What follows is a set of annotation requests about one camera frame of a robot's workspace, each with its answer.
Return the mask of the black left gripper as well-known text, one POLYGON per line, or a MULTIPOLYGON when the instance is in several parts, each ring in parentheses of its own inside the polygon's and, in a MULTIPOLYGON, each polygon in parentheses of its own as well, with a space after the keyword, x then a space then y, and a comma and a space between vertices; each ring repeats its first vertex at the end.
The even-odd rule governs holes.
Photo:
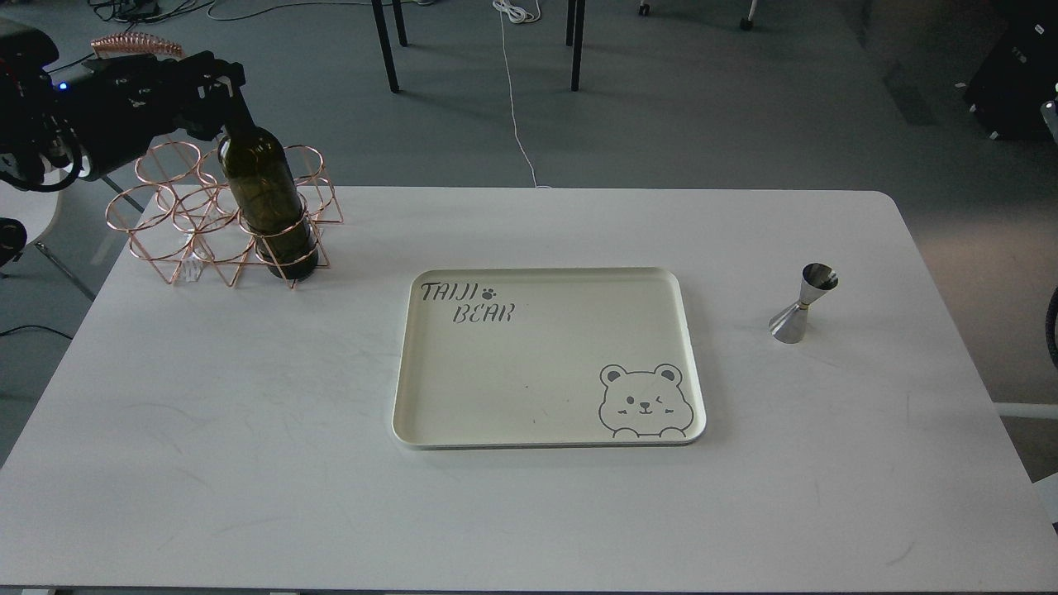
POLYGON ((96 180, 135 161, 159 136, 222 131, 229 93, 241 93, 242 64, 209 50, 176 60, 156 56, 92 59, 88 72, 54 86, 58 118, 80 149, 79 177, 96 180))

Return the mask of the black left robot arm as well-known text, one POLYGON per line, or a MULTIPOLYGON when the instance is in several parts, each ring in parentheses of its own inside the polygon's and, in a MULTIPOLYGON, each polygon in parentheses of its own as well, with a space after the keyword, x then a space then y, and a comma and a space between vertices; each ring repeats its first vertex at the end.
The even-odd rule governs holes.
POLYGON ((144 34, 117 35, 109 57, 77 78, 53 79, 58 48, 44 31, 2 22, 2 181, 33 193, 102 179, 146 155, 159 136, 219 136, 245 114, 245 71, 213 53, 169 56, 144 34))

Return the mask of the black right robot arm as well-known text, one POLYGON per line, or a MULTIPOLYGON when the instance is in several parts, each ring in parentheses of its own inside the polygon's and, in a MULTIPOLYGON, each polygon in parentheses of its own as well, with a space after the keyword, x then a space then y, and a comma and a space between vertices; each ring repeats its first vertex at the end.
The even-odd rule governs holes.
MULTIPOLYGON (((1044 102, 1041 106, 1041 114, 1047 125, 1051 138, 1057 143, 1057 98, 1044 102)), ((1048 301, 1046 317, 1044 317, 1044 339, 1046 339, 1046 347, 1054 368, 1057 368, 1057 288, 1055 288, 1048 301)))

